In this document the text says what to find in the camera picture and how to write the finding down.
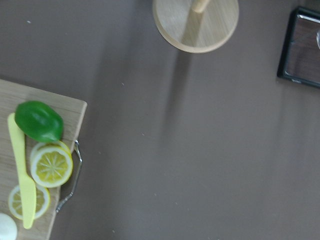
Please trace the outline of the lemon slice stack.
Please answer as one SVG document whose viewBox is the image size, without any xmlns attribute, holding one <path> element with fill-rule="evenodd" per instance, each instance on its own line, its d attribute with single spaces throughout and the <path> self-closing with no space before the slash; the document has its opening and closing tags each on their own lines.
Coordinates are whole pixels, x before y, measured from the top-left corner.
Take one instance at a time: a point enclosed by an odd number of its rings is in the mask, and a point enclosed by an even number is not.
<svg viewBox="0 0 320 240">
<path fill-rule="evenodd" d="M 73 172 L 70 149 L 62 141 L 37 143 L 30 153 L 30 173 L 36 184 L 56 188 L 65 184 Z"/>
</svg>

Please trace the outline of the bamboo cutting board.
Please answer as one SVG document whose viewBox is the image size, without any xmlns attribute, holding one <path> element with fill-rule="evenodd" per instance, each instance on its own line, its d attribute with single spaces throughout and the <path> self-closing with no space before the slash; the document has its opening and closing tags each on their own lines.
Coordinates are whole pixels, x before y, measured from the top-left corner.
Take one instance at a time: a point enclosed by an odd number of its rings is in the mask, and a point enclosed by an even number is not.
<svg viewBox="0 0 320 240">
<path fill-rule="evenodd" d="M 19 240 L 49 239 L 86 108 L 82 100 L 0 82 L 0 211 L 10 213 L 9 196 L 20 186 Z"/>
</svg>

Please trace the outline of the wooden mug tree stand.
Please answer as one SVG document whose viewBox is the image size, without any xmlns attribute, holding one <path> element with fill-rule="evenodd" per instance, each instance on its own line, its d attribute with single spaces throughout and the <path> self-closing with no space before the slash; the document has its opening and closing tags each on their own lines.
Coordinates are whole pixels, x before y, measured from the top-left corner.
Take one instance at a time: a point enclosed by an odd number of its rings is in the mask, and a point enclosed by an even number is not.
<svg viewBox="0 0 320 240">
<path fill-rule="evenodd" d="M 163 38 L 188 53 L 208 53 L 224 45 L 239 20 L 237 0 L 154 0 L 153 17 Z"/>
</svg>

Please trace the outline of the green lime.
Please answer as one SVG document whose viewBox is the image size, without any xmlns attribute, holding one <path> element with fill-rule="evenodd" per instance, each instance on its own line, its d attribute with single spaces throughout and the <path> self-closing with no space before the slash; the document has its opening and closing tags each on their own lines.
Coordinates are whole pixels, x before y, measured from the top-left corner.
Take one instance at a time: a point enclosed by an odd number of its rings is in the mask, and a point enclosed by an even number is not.
<svg viewBox="0 0 320 240">
<path fill-rule="evenodd" d="M 20 103 L 15 109 L 15 122 L 28 137 L 37 142 L 55 142 L 63 135 L 63 118 L 41 101 Z"/>
</svg>

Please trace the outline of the single lemon slice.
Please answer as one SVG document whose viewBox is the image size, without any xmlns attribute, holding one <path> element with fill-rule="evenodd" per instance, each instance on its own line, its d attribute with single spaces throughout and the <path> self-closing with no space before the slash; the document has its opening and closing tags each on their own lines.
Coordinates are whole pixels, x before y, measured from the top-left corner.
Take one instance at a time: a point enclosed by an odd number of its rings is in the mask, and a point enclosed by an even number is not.
<svg viewBox="0 0 320 240">
<path fill-rule="evenodd" d="M 50 193 L 47 188 L 36 185 L 36 209 L 34 219 L 42 217 L 51 203 Z M 23 219 L 22 201 L 20 187 L 16 185 L 8 196 L 8 207 L 10 213 L 17 219 Z"/>
</svg>

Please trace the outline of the yellow plastic knife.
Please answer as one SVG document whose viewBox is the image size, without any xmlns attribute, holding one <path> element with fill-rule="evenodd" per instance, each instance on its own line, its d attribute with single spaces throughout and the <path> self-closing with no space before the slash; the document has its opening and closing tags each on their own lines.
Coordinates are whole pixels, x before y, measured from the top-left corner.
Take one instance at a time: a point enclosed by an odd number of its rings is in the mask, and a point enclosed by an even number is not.
<svg viewBox="0 0 320 240">
<path fill-rule="evenodd" d="M 16 124 L 15 113 L 9 114 L 7 126 L 18 175 L 23 227 L 29 230 L 36 213 L 36 184 L 27 173 L 25 134 Z"/>
</svg>

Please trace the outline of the black framed tray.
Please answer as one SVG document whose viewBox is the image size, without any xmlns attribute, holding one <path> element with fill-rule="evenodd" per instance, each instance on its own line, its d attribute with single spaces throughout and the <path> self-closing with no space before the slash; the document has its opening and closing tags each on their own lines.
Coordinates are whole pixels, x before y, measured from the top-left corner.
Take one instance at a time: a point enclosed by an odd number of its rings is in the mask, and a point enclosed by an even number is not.
<svg viewBox="0 0 320 240">
<path fill-rule="evenodd" d="M 277 76 L 294 83 L 320 87 L 320 13 L 318 11 L 298 6 L 291 12 Z"/>
</svg>

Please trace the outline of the white steamed bun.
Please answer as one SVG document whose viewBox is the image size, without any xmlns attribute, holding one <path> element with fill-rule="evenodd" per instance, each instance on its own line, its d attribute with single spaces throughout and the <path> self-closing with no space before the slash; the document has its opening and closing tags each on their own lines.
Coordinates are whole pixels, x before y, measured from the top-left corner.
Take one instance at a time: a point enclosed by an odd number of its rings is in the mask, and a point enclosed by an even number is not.
<svg viewBox="0 0 320 240">
<path fill-rule="evenodd" d="M 16 240 L 18 229 L 15 221 L 7 214 L 0 214 L 0 239 Z"/>
</svg>

